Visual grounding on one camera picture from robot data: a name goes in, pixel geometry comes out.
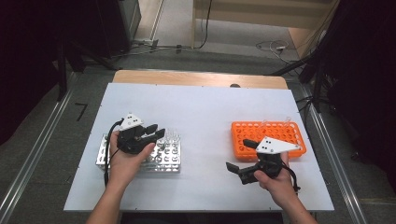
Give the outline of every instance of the person's left hand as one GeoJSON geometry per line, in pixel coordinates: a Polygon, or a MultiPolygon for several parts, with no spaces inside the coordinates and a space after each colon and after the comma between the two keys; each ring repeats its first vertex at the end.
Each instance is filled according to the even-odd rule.
{"type": "MultiPolygon", "coordinates": [[[[117,150],[117,139],[120,131],[115,131],[110,137],[110,156],[117,150]]],[[[110,160],[110,178],[108,183],[116,184],[120,187],[126,188],[128,184],[134,179],[140,164],[151,154],[155,144],[150,143],[137,154],[132,155],[119,150],[110,160]]]]}

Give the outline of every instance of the hand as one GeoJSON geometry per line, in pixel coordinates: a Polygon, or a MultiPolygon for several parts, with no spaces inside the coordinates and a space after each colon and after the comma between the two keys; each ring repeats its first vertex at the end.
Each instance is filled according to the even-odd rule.
{"type": "MultiPolygon", "coordinates": [[[[288,153],[281,153],[280,157],[289,166],[288,153]]],[[[282,169],[275,179],[270,178],[260,170],[256,171],[254,176],[259,180],[260,186],[271,193],[274,202],[280,207],[284,207],[289,201],[297,198],[291,184],[290,173],[286,169],[282,169]]]]}
{"type": "Polygon", "coordinates": [[[110,155],[114,156],[110,160],[111,166],[108,184],[116,184],[120,187],[126,188],[128,184],[134,179],[134,176],[139,170],[142,161],[144,161],[151,154],[155,144],[148,144],[137,155],[124,153],[117,148],[117,139],[119,134],[119,131],[115,131],[110,137],[110,155]]]}

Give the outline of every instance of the orange test tube rack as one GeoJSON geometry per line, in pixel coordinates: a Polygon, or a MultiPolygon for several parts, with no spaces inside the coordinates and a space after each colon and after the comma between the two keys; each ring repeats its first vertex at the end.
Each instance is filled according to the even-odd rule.
{"type": "Polygon", "coordinates": [[[292,121],[235,121],[231,127],[233,136],[233,154],[240,161],[256,161],[254,148],[245,147],[244,139],[260,142],[264,136],[297,144],[300,149],[289,151],[289,158],[301,157],[306,147],[298,125],[292,121]]]}

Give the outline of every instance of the white tabletop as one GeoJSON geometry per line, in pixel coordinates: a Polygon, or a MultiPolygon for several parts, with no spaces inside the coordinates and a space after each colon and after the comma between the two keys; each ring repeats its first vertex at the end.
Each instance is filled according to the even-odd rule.
{"type": "Polygon", "coordinates": [[[285,120],[299,125],[307,152],[290,161],[310,211],[333,210],[332,200],[289,90],[110,83],[84,149],[65,211],[91,211],[105,185],[96,156],[104,133],[132,112],[181,134],[179,174],[140,173],[124,193],[122,211],[247,212],[281,210],[258,183],[242,185],[225,162],[254,163],[233,156],[231,124],[241,120],[285,120]]]}

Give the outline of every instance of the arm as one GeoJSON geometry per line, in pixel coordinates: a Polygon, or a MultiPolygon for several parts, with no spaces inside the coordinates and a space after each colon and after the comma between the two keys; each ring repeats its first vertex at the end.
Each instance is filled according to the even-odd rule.
{"type": "MultiPolygon", "coordinates": [[[[289,166],[288,154],[282,153],[281,157],[289,166]]],[[[274,202],[288,214],[291,223],[317,223],[294,192],[290,174],[286,169],[282,169],[275,179],[268,177],[262,171],[256,171],[254,176],[259,180],[260,186],[271,193],[274,202]]]]}
{"type": "MultiPolygon", "coordinates": [[[[111,134],[110,155],[117,151],[119,133],[114,132],[111,134]]],[[[117,222],[122,195],[126,187],[134,179],[140,164],[150,155],[154,147],[155,144],[148,144],[138,155],[126,154],[121,150],[114,155],[110,161],[111,173],[105,192],[90,214],[87,224],[117,222]]]]}

